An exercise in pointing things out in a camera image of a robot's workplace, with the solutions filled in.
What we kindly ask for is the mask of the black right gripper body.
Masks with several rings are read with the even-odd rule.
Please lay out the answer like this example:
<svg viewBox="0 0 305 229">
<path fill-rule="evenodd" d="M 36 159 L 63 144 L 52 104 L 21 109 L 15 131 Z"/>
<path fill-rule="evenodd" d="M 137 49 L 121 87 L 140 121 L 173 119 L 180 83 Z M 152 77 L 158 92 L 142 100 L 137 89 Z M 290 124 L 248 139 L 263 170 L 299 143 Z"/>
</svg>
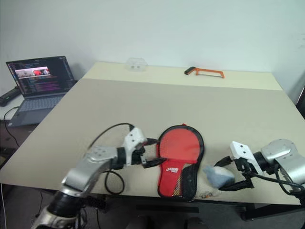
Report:
<svg viewBox="0 0 305 229">
<path fill-rule="evenodd" d="M 251 180 L 251 176 L 249 173 L 251 172 L 250 164 L 247 162 L 245 158 L 235 159 L 235 165 L 238 171 L 242 172 L 245 180 Z"/>
</svg>

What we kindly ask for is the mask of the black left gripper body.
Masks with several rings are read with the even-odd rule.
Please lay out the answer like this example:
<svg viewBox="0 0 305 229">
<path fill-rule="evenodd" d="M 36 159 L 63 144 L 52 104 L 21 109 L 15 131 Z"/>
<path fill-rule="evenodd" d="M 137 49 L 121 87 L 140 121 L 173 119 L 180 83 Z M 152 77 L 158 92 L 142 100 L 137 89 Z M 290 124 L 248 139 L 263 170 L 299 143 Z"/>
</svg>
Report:
<svg viewBox="0 0 305 229">
<path fill-rule="evenodd" d="M 132 153 L 132 162 L 131 165 L 145 165 L 147 163 L 147 160 L 144 156 L 145 153 L 145 146 L 147 142 L 139 143 L 135 146 L 135 150 Z"/>
</svg>

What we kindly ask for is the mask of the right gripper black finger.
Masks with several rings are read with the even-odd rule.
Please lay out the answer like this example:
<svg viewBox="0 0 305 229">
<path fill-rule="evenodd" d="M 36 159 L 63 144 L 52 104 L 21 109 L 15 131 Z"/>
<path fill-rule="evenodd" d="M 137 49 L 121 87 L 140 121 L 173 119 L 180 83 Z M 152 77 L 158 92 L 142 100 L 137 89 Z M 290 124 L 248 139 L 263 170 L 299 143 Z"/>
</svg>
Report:
<svg viewBox="0 0 305 229">
<path fill-rule="evenodd" d="M 230 156 L 226 156 L 224 158 L 222 158 L 221 160 L 219 160 L 218 162 L 215 163 L 215 167 L 225 167 L 230 165 L 231 163 L 233 163 L 235 161 L 234 158 L 230 157 Z"/>
<path fill-rule="evenodd" d="M 220 191 L 238 191 L 246 188 L 254 188 L 251 180 L 239 181 L 219 188 Z"/>
</svg>

